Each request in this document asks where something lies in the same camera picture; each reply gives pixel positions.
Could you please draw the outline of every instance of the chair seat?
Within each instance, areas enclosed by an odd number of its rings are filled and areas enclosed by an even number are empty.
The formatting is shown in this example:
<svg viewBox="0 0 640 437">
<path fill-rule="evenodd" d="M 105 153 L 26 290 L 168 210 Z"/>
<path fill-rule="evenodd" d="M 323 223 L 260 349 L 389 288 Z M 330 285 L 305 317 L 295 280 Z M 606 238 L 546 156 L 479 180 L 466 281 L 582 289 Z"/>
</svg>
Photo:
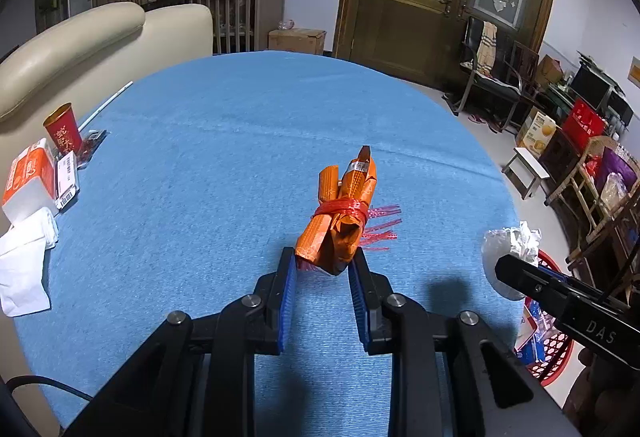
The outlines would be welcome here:
<svg viewBox="0 0 640 437">
<path fill-rule="evenodd" d="M 467 72 L 472 71 L 471 62 L 462 62 L 460 67 Z M 520 99 L 520 91 L 517 87 L 504 83 L 491 76 L 486 76 L 478 71 L 474 71 L 474 81 L 476 85 L 491 92 L 492 94 L 497 94 L 506 100 L 516 102 Z"/>
</svg>

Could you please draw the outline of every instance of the black monitor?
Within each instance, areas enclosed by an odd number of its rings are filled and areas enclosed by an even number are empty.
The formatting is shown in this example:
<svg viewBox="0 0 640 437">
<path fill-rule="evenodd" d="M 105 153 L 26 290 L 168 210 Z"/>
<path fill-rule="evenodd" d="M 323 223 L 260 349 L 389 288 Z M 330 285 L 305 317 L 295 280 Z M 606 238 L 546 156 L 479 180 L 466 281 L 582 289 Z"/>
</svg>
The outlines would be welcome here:
<svg viewBox="0 0 640 437">
<path fill-rule="evenodd" d="M 612 92 L 609 96 L 607 105 L 618 113 L 620 120 L 625 124 L 625 127 L 628 127 L 631 117 L 634 115 L 634 111 L 629 107 L 625 98 L 616 92 Z"/>
<path fill-rule="evenodd" d="M 611 85 L 608 81 L 593 73 L 584 65 L 580 67 L 571 82 L 571 88 L 595 110 L 601 109 L 601 105 L 606 105 L 602 101 L 607 96 L 610 87 Z"/>
</svg>

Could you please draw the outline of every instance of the towel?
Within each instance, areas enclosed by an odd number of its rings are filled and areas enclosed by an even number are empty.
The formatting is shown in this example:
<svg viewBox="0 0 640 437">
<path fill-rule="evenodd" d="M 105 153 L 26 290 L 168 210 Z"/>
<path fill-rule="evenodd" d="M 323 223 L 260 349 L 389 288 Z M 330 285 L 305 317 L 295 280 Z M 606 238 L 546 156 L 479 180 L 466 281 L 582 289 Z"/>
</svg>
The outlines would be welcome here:
<svg viewBox="0 0 640 437">
<path fill-rule="evenodd" d="M 478 47 L 478 72 L 485 76 L 491 75 L 495 61 L 495 33 L 498 28 L 491 22 L 484 22 L 482 38 Z"/>
<path fill-rule="evenodd" d="M 49 208 L 40 208 L 0 237 L 0 304 L 7 316 L 50 307 L 42 286 L 44 252 L 58 242 Z"/>
</svg>

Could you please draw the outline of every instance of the white stick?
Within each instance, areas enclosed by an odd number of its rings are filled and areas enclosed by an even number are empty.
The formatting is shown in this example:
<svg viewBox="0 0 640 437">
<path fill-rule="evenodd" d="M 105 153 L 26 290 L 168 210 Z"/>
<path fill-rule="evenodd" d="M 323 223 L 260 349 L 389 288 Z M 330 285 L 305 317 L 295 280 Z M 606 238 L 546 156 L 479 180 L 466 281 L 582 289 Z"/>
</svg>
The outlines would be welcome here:
<svg viewBox="0 0 640 437">
<path fill-rule="evenodd" d="M 82 132 L 82 129 L 84 127 L 86 127 L 89 123 L 91 123 L 92 119 L 94 119 L 95 116 L 97 116 L 98 114 L 100 114 L 100 112 L 102 112 L 102 110 L 104 109 L 104 107 L 106 107 L 107 105 L 109 105 L 115 98 L 117 98 L 118 96 L 120 96 L 125 90 L 127 90 L 131 85 L 133 85 L 133 82 L 129 82 L 127 83 L 123 88 L 121 88 L 118 92 L 116 92 L 115 94 L 113 94 L 113 96 L 111 96 L 108 100 L 106 100 L 103 104 L 101 104 L 97 109 L 95 109 L 94 113 L 92 113 L 92 115 L 90 115 L 82 125 L 80 125 L 78 127 L 78 130 L 80 132 Z"/>
</svg>

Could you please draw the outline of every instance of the silver bolt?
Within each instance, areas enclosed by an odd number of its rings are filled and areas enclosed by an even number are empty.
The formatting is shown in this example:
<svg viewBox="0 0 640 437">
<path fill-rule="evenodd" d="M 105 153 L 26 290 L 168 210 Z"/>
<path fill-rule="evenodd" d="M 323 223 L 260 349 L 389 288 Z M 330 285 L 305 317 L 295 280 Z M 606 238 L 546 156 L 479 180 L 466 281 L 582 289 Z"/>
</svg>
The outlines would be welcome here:
<svg viewBox="0 0 640 437">
<path fill-rule="evenodd" d="M 166 320 L 171 325 L 180 325 L 187 319 L 187 314 L 182 311 L 171 311 L 167 316 Z"/>
<path fill-rule="evenodd" d="M 392 307 L 402 307 L 406 303 L 406 298 L 395 292 L 386 297 L 386 302 Z"/>
<path fill-rule="evenodd" d="M 480 321 L 480 318 L 473 311 L 462 311 L 460 313 L 460 321 L 465 325 L 475 325 Z"/>
<path fill-rule="evenodd" d="M 245 307 L 257 307 L 261 301 L 257 294 L 245 294 L 242 296 L 242 305 Z"/>
</svg>

